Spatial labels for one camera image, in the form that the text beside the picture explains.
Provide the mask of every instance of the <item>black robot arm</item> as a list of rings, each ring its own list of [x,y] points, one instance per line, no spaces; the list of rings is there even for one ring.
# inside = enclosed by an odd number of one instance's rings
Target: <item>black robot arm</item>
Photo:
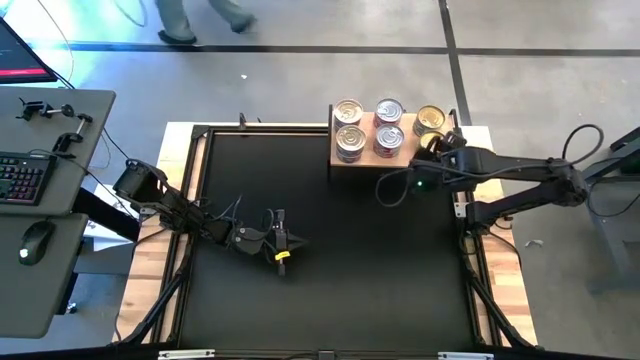
[[[154,166],[135,159],[127,160],[126,165],[127,168],[113,187],[116,194],[131,202],[131,207],[138,212],[142,208],[158,212],[160,224],[167,229],[196,234],[246,255],[264,254],[269,263],[277,265],[281,276],[285,275],[286,258],[291,256],[293,250],[308,243],[284,227],[283,209],[268,209],[271,223],[267,229],[260,231],[244,226],[235,215],[230,217],[226,212],[218,216],[209,214],[198,201],[188,200],[169,185],[167,176]]]
[[[578,206],[587,198],[580,172],[567,160],[499,156],[488,149],[466,146],[455,132],[416,153],[409,168],[414,180],[452,192],[474,191],[478,184],[491,179],[539,183],[497,201],[467,204],[462,215],[468,230],[488,230],[501,217],[547,204]]]

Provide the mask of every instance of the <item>tin can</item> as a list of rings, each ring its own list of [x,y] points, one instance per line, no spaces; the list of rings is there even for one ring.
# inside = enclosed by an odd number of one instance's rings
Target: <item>tin can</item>
[[[422,136],[429,130],[439,129],[444,124],[444,113],[438,107],[427,105],[420,108],[413,122],[413,133]]]
[[[367,135],[355,125],[345,125],[336,133],[336,156],[345,163],[360,160]]]
[[[340,100],[333,107],[333,128],[337,131],[345,125],[358,125],[363,113],[359,102],[352,99]]]
[[[431,139],[436,137],[442,139],[444,135],[442,135],[441,132],[435,130],[425,132],[424,135],[420,137],[420,149],[426,150],[429,146],[429,143],[431,142]]]
[[[383,125],[398,125],[404,110],[398,100],[384,99],[376,106],[373,125],[378,128]]]
[[[404,133],[396,125],[382,125],[376,132],[373,151],[383,158],[392,158],[400,152],[404,142]]]

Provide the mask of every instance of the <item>gray desk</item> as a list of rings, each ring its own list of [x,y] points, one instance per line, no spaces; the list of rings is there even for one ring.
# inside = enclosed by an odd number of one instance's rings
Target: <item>gray desk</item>
[[[85,113],[93,118],[82,130],[83,142],[72,143],[68,150],[76,156],[73,161],[86,168],[115,93],[0,87],[0,151],[51,151],[61,134],[73,133],[80,125],[79,119],[62,114],[54,114],[52,118],[34,114],[30,121],[16,119],[22,113],[19,98],[46,101],[54,109],[69,104],[76,114]],[[76,164],[58,159],[38,206],[0,205],[0,336],[44,336],[61,302],[67,299],[67,290],[74,284],[73,268],[89,218],[128,239],[138,238],[137,220],[82,189],[85,176],[85,171]],[[57,225],[47,253],[35,266],[23,266],[18,261],[22,235],[31,224],[46,216],[54,216]]]
[[[51,119],[38,115],[34,115],[31,121],[16,119],[22,112],[22,103],[18,97],[24,101],[46,101],[57,109],[69,104],[76,113],[93,117],[93,122],[85,125],[82,130],[84,141],[69,147],[69,151],[76,156],[75,162],[85,168],[89,166],[116,97],[113,91],[0,87],[0,151],[51,151],[58,136],[75,132],[80,125],[80,120],[62,114],[55,114]],[[38,206],[0,205],[0,214],[68,214],[84,177],[85,173],[79,167],[68,161],[58,160]]]
[[[52,218],[56,230],[47,253],[33,266],[21,265],[22,234],[44,217],[0,217],[0,337],[40,338],[63,300],[88,217]]]

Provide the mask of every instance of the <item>shoe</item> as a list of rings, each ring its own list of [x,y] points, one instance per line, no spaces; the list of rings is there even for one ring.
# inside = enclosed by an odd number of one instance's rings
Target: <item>shoe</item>
[[[242,34],[244,32],[247,32],[251,30],[251,27],[253,27],[253,25],[256,23],[257,20],[258,19],[256,19],[255,16],[249,15],[244,21],[232,23],[231,31],[233,31],[236,34]]]
[[[196,41],[198,41],[198,39],[195,36],[192,39],[179,40],[167,35],[167,33],[164,30],[158,32],[158,37],[160,38],[160,40],[164,41],[169,45],[193,45],[196,43]]]

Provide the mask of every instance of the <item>person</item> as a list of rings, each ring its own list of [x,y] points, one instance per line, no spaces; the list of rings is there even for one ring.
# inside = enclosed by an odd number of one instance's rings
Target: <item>person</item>
[[[231,26],[231,31],[247,31],[256,18],[233,0],[208,0],[209,5]],[[197,41],[191,31],[182,0],[156,0],[164,30],[158,33],[160,40],[171,45],[192,45]]]

